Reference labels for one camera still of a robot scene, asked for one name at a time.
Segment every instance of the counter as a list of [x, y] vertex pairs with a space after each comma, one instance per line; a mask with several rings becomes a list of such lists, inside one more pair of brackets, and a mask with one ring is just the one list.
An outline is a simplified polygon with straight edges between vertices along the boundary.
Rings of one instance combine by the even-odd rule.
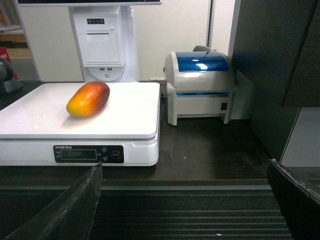
[[[1, 96], [3, 109], [42, 82], [23, 82], [23, 91]], [[149, 167], [103, 167], [103, 186], [266, 185], [269, 155], [248, 120], [223, 124], [218, 117], [179, 118], [168, 124], [160, 105], [158, 163]], [[69, 186], [90, 167], [1, 166], [0, 186]]]

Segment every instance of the digital scale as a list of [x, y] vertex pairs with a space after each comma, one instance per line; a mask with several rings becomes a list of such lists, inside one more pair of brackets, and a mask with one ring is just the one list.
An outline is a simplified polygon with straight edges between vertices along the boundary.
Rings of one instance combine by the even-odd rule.
[[85, 83], [46, 83], [0, 111], [0, 166], [152, 166], [159, 157], [160, 85], [107, 83], [103, 110], [66, 105]]

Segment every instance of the dark cabinet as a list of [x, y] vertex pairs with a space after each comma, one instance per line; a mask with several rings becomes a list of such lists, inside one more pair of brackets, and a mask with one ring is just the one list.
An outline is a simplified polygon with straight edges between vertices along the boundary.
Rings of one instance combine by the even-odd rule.
[[320, 107], [318, 0], [242, 0], [232, 64], [283, 107]]

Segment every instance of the label printer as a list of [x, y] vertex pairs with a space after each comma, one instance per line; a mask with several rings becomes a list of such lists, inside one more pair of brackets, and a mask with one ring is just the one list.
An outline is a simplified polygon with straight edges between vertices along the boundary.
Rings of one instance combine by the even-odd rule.
[[171, 52], [165, 58], [168, 123], [177, 118], [231, 119], [235, 70], [218, 51]]

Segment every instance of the red-yellow mango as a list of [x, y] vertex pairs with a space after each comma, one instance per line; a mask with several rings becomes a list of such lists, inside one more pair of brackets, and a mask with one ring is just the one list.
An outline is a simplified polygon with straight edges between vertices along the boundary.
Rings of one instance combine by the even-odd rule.
[[109, 86], [102, 81], [91, 81], [80, 87], [66, 105], [69, 114], [90, 117], [100, 112], [110, 95]]

